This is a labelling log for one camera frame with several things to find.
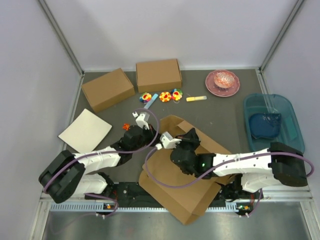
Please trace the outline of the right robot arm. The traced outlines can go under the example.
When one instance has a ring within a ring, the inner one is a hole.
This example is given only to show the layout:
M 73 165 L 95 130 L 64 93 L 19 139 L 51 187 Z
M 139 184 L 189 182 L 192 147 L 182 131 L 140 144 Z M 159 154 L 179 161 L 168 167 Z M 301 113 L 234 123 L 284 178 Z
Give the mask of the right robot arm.
M 303 154 L 281 142 L 269 147 L 238 154 L 196 153 L 200 146 L 196 130 L 169 137 L 170 160 L 186 175 L 198 179 L 239 175 L 233 185 L 239 198 L 269 186 L 305 187 L 308 184 Z

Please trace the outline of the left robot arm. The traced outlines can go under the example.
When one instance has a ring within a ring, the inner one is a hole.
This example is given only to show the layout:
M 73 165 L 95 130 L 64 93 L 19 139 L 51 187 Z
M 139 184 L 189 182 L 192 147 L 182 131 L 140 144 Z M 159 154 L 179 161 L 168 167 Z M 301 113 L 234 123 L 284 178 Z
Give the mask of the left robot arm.
M 159 133 L 152 125 L 131 125 L 120 140 L 104 149 L 90 153 L 61 151 L 38 181 L 44 193 L 57 204 L 83 194 L 96 194 L 106 199 L 113 194 L 114 183 L 101 169 L 124 165 L 134 153 L 158 142 Z

